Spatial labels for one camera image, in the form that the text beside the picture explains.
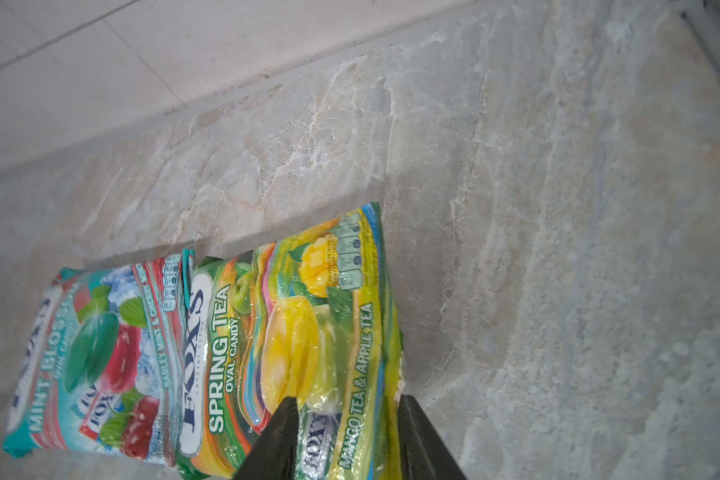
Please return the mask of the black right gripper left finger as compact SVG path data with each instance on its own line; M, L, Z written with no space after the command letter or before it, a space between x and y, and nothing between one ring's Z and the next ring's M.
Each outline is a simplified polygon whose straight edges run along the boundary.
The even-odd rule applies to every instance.
M284 398L232 479L293 480L299 425L297 400Z

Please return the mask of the spring tea candy bag yellow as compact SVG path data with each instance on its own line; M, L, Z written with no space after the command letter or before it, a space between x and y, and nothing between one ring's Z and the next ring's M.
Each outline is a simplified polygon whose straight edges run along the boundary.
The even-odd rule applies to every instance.
M287 399L298 479L399 479L403 342L371 202L192 272L178 468L238 473Z

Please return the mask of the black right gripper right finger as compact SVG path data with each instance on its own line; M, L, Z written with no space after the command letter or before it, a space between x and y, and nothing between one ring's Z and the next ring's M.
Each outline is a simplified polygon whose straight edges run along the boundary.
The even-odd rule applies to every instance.
M466 480L437 430L412 395L398 406L402 478L405 480Z

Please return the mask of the mint blossom candy bag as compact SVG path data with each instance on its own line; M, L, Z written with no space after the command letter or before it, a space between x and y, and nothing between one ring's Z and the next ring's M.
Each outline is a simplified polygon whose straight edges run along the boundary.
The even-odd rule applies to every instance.
M62 269L45 290L4 450L79 451L174 466L194 253Z

